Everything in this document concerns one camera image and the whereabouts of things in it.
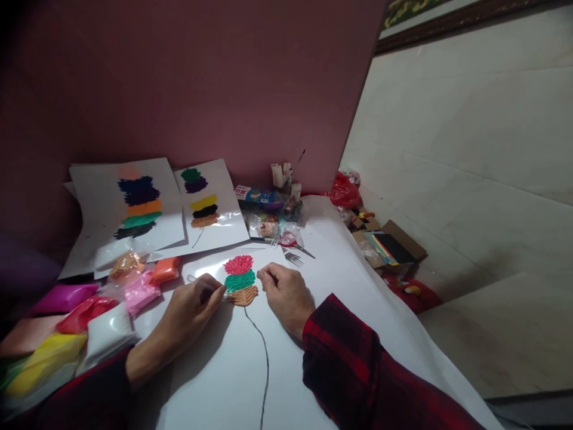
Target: clay artwork on paper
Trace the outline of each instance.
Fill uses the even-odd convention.
[[[237,306],[248,306],[258,296],[258,288],[254,285],[255,273],[252,271],[252,257],[238,256],[224,265],[228,276],[225,286],[229,298]]]
[[[192,228],[204,228],[217,223],[219,213],[217,212],[217,195],[213,194],[202,200],[190,204],[193,210]]]
[[[118,186],[124,193],[127,217],[122,221],[123,227],[113,237],[119,240],[142,236],[156,226],[156,219],[162,215],[161,193],[153,187],[153,178],[142,176],[133,165],[122,166],[119,176]]]
[[[195,168],[183,170],[181,177],[185,181],[185,191],[187,194],[199,192],[209,185],[207,179],[202,177],[201,172]]]

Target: orange clay packet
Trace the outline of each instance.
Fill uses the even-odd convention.
[[[164,282],[178,278],[180,263],[181,257],[173,257],[158,261],[149,282],[151,284],[161,285]]]

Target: orange clay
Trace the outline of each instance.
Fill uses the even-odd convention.
[[[236,306],[248,306],[258,296],[258,288],[254,285],[229,294],[229,300]]]
[[[128,206],[127,217],[129,218],[130,216],[141,216],[141,215],[146,215],[148,213],[161,212],[162,206],[163,203],[161,203],[160,199],[137,206]]]
[[[149,282],[155,285],[161,285],[164,282],[178,278],[180,262],[181,257],[172,257],[170,259],[158,261]]]
[[[217,212],[215,212],[213,215],[208,215],[208,216],[203,217],[203,218],[194,219],[191,222],[191,227],[193,227],[193,228],[208,227],[208,226],[216,223],[218,218],[219,218],[219,214]]]

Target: pink clay packet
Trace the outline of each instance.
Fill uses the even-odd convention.
[[[56,285],[34,305],[27,316],[72,312],[76,306],[93,296],[99,287],[98,284]]]
[[[124,287],[125,306],[132,317],[161,295],[161,289],[151,283],[153,271],[145,271]]]

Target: small box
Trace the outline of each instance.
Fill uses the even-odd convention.
[[[382,254],[376,252],[374,246],[368,241],[366,236],[362,231],[357,231],[352,233],[354,240],[361,249],[370,249],[371,252],[369,255],[366,255],[366,260],[372,268],[374,269],[390,269],[392,272],[407,272],[412,266],[417,265],[420,261],[422,261],[427,256],[427,251],[414,239],[412,239],[404,230],[402,230],[396,223],[392,220],[389,220],[381,230],[392,236],[407,251],[413,258],[414,263],[398,263],[398,264],[388,264]]]
[[[263,191],[259,188],[251,188],[244,185],[237,185],[235,195],[237,200],[255,203],[272,203],[275,199],[274,191]]]

